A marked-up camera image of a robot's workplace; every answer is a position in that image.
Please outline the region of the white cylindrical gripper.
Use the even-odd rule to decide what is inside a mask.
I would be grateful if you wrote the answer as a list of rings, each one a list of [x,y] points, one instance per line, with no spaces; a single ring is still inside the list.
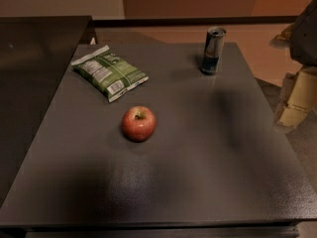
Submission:
[[[278,125],[296,128],[317,105],[317,0],[312,0],[296,18],[290,38],[290,55],[303,66],[287,73],[275,110]]]

